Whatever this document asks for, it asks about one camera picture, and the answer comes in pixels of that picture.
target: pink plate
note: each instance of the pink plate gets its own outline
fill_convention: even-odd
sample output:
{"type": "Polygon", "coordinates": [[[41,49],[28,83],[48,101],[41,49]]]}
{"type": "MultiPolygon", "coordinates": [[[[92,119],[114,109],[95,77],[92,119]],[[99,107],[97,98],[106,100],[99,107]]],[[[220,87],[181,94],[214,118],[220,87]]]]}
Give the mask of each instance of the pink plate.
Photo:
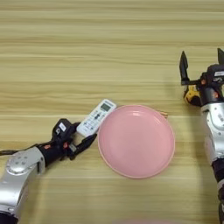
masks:
{"type": "Polygon", "coordinates": [[[114,171],[143,179],[160,173],[171,162],[175,139],[170,124],[156,110],[123,106],[101,125],[98,144],[114,171]]]}

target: wooden table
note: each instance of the wooden table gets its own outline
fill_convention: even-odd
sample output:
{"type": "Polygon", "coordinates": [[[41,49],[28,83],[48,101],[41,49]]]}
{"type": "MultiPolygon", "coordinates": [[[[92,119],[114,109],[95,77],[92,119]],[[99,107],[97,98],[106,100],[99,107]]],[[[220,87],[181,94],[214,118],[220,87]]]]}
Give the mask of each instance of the wooden table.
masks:
{"type": "Polygon", "coordinates": [[[109,169],[95,141],[31,185],[20,223],[218,223],[200,111],[183,102],[179,57],[185,50],[198,78],[224,47],[223,23],[221,0],[2,0],[1,149],[48,141],[59,118],[81,121],[105,97],[168,112],[176,135],[170,166],[142,180],[109,169]]]}

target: remote control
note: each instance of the remote control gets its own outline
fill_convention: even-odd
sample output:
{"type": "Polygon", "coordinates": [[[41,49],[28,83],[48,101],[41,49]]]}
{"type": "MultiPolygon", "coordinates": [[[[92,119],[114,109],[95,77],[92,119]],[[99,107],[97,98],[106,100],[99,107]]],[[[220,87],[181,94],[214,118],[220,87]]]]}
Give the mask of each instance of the remote control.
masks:
{"type": "Polygon", "coordinates": [[[108,100],[103,100],[77,127],[79,132],[84,137],[93,135],[101,126],[104,119],[114,110],[116,105],[108,100]]]}

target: wood grain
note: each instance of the wood grain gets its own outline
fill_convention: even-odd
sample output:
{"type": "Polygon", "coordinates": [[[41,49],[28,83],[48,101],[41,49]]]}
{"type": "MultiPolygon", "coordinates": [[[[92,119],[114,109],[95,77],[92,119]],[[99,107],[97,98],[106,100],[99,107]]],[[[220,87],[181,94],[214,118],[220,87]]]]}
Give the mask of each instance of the wood grain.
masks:
{"type": "Polygon", "coordinates": [[[59,118],[80,121],[105,97],[168,112],[176,136],[174,159],[155,178],[115,174],[97,142],[55,164],[31,185],[21,224],[218,223],[200,112],[183,102],[179,56],[186,51],[193,79],[217,62],[223,9],[220,0],[1,1],[1,149],[47,141],[59,118]]]}

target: screw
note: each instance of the screw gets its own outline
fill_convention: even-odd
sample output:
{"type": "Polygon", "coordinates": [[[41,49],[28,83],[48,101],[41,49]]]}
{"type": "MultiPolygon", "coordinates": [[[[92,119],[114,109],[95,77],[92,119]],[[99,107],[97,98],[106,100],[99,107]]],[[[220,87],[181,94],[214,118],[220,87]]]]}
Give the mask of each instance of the screw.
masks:
{"type": "Polygon", "coordinates": [[[9,212],[13,212],[13,211],[14,211],[14,208],[9,207],[9,208],[8,208],[8,211],[9,211],[9,212]]]}

